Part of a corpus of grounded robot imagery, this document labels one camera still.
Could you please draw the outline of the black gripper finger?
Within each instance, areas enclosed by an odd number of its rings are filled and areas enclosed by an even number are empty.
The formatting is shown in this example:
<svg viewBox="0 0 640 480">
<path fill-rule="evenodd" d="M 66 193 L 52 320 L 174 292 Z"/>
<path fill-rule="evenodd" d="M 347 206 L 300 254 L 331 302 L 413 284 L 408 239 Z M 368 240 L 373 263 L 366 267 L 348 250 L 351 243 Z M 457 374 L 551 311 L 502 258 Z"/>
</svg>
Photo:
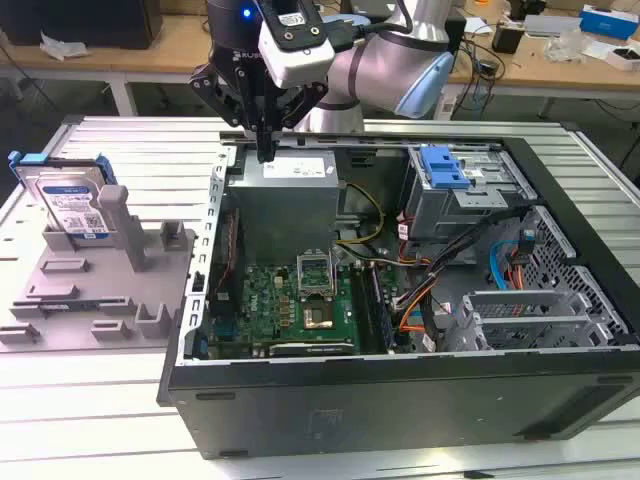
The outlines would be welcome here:
<svg viewBox="0 0 640 480">
<path fill-rule="evenodd" d="M 266 162 L 272 162 L 280 132 L 292 129 L 326 95 L 326 83 L 311 83 L 290 89 L 266 86 Z"/>
<path fill-rule="evenodd" d="M 246 65 L 232 66 L 229 80 L 223 78 L 214 64 L 201 65 L 190 76 L 188 85 L 227 124 L 242 127 L 245 135 L 255 142 L 258 161 L 268 162 L 264 112 Z"/>
</svg>

